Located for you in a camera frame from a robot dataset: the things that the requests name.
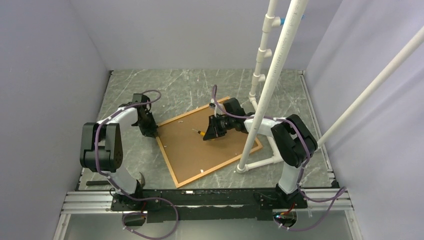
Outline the orange handled screwdriver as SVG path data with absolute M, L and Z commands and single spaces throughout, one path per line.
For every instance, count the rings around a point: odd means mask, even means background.
M 201 131 L 201 130 L 197 130 L 197 129 L 192 129 L 193 131 L 195 131 L 197 134 L 201 135 L 202 137 L 205 136 L 205 132 Z

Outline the orange picture frame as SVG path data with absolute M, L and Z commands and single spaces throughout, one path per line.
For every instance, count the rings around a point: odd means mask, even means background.
M 198 134 L 206 131 L 213 113 L 206 104 L 158 125 L 156 141 L 177 188 L 242 157 L 247 134 L 232 129 L 225 136 L 208 141 Z

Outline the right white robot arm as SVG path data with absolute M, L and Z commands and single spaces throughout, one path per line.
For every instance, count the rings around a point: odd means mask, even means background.
M 211 99 L 209 107 L 214 113 L 208 118 L 204 141 L 223 137 L 232 129 L 245 134 L 254 129 L 255 114 L 246 113 L 234 97 L 223 103 Z M 286 118 L 265 116 L 257 132 L 273 139 L 284 162 L 283 172 L 276 186 L 275 200 L 280 207 L 287 208 L 300 195 L 300 174 L 305 169 L 305 162 L 317 150 L 317 141 L 296 114 Z

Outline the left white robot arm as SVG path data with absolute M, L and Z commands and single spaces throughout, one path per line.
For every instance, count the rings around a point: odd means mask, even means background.
M 123 165 L 122 132 L 138 127 L 144 137 L 156 138 L 158 125 L 151 112 L 154 99 L 146 92 L 135 93 L 132 100 L 121 104 L 110 116 L 82 127 L 80 164 L 105 177 L 115 190 L 114 197 L 129 209 L 144 203 L 144 177 L 134 178 Z

